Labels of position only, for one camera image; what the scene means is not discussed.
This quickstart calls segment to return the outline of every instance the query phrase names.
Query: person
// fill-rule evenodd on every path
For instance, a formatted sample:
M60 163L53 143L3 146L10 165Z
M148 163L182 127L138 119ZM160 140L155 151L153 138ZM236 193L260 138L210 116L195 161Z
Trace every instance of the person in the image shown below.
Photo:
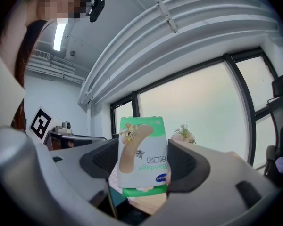
M59 19L79 18L85 0L20 0L0 34L0 126L25 131L25 68L41 32Z

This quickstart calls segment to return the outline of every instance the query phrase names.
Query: printed bandage image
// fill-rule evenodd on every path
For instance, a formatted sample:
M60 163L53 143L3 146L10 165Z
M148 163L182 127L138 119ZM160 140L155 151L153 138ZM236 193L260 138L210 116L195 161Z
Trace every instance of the printed bandage image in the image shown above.
M153 128L148 125L141 125L133 131L132 139L124 145L119 162L119 170L122 173L131 173L134 170L134 159L137 148L141 142L153 133Z

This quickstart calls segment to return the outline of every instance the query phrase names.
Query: black window frame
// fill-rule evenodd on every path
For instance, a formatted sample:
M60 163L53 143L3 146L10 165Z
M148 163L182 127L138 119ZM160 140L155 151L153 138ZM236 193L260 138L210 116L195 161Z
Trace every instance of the black window frame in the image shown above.
M255 151L256 151L256 121L264 118L269 114L267 105L258 110L255 111L254 104L251 99L250 90L246 84L246 81L240 72L237 63L245 60L249 60L256 57L262 57L264 62L266 63L271 75L274 79L278 78L278 75L275 71L275 68L273 67L271 61L267 57L266 53L261 47L252 48L248 50L243 50L239 52L233 52L233 53L225 53L220 57L210 59L208 61L199 63L197 65L192 65L188 68L185 68L183 70L180 70L178 72L175 72L171 75L168 75L160 80L157 80L156 82L153 82L137 91L132 91L129 95L123 97L122 99L114 102L111 104L111 132L112 132L112 138L118 138L118 134L116 133L116 126L115 126L115 109L132 101L132 112L133 117L140 117L140 111L139 111L139 105L138 105L138 94L141 94L143 92L146 92L150 89L153 89L157 86L163 85L165 83L168 83L172 80L178 79L182 76L185 76L187 74L196 72L198 70L213 66L215 64L226 62L227 65L230 68L230 71L232 73L233 78L236 81L236 85L238 89L240 90L240 96L242 97L244 101L244 107L246 109L246 116L248 119L248 128L249 128L249 153L247 162L252 166L255 159Z
M111 116L111 133L112 133L112 138L118 138L118 133L116 130L116 125L115 125L115 109L125 105L129 102L132 101L132 114L133 117L140 117L140 110L138 106L138 99L137 99L137 93L136 91L132 91L131 94L121 98L120 100L117 100L114 103L111 103L110 105L110 116Z

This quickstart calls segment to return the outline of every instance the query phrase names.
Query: ceiling light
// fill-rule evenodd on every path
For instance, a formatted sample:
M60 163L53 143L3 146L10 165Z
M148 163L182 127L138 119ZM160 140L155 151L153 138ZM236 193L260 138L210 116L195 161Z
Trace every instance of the ceiling light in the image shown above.
M60 51L62 37L63 37L65 27L66 27L66 24L58 24L57 25L55 41L53 42L53 49L56 50L56 51Z

